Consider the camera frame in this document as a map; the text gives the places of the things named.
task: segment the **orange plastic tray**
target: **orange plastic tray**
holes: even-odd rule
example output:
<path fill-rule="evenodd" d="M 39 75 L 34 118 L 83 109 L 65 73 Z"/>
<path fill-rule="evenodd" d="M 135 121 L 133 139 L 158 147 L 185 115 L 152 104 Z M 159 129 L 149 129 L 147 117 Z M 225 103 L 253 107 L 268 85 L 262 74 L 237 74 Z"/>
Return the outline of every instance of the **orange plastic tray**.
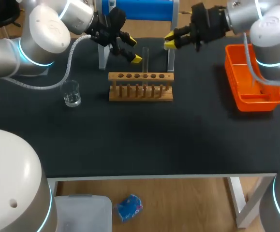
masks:
<path fill-rule="evenodd" d="M 225 48 L 225 68 L 236 105 L 243 112 L 272 111 L 280 104 L 280 87 L 263 85 L 254 81 L 248 69 L 243 44 Z M 260 71 L 252 45 L 249 45 L 251 64 L 258 76 Z"/>

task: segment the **screw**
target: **screw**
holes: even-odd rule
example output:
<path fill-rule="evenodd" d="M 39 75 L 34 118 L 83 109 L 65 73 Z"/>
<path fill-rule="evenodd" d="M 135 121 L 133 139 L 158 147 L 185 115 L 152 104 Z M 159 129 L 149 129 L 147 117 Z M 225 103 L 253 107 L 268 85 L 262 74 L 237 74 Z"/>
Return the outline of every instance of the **screw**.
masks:
<path fill-rule="evenodd" d="M 239 5 L 241 5 L 241 2 L 240 1 L 235 1 L 234 3 L 232 3 L 232 6 L 239 6 Z"/>

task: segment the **glass test tube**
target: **glass test tube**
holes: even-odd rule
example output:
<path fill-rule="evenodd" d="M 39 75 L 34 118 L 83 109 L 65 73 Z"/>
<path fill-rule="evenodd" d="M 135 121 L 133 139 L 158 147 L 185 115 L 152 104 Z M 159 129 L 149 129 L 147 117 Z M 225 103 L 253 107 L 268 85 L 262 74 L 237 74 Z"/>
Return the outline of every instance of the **glass test tube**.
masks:
<path fill-rule="evenodd" d="M 148 53 L 149 53 L 149 48 L 148 47 L 143 47 L 142 49 L 142 75 L 143 77 L 148 77 Z M 147 84 L 147 81 L 142 82 L 142 87 Z"/>

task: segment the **clear glass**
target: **clear glass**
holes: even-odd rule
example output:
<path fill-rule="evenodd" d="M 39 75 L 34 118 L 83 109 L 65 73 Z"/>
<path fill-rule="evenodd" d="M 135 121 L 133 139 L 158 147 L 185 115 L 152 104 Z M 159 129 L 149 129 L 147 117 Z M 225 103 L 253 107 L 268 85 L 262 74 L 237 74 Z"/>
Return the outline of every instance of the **clear glass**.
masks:
<path fill-rule="evenodd" d="M 61 85 L 60 90 L 63 94 L 63 98 L 67 106 L 76 107 L 81 103 L 82 100 L 77 81 L 65 81 Z"/>
<path fill-rule="evenodd" d="M 143 47 L 142 49 L 142 74 L 143 77 L 147 77 L 148 73 L 148 54 L 149 54 L 149 48 L 148 47 Z"/>

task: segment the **wooden test tube rack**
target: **wooden test tube rack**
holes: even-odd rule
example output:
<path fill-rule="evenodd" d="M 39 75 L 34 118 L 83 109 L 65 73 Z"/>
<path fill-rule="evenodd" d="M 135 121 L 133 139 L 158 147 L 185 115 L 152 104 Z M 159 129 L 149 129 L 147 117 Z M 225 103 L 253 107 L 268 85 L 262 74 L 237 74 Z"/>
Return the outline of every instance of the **wooden test tube rack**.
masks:
<path fill-rule="evenodd" d="M 108 80 L 112 82 L 109 101 L 173 101 L 171 83 L 174 82 L 174 74 L 170 72 L 148 72 L 145 74 L 138 72 L 110 72 Z M 120 82 L 127 82 L 128 84 L 122 85 Z M 134 82 L 148 83 L 148 86 L 132 85 Z"/>

